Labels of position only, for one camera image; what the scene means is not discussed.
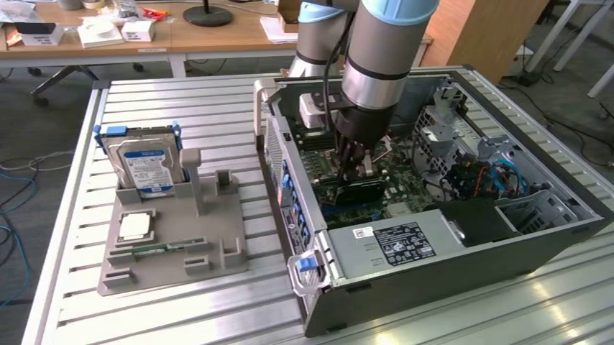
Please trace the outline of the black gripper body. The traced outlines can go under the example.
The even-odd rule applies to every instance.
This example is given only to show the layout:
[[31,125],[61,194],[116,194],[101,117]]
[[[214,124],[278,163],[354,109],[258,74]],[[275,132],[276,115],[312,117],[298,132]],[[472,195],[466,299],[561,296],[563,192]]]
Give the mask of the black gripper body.
[[332,120],[339,148],[358,144],[372,149],[388,130],[394,111],[394,106],[376,110],[359,106],[339,110]]

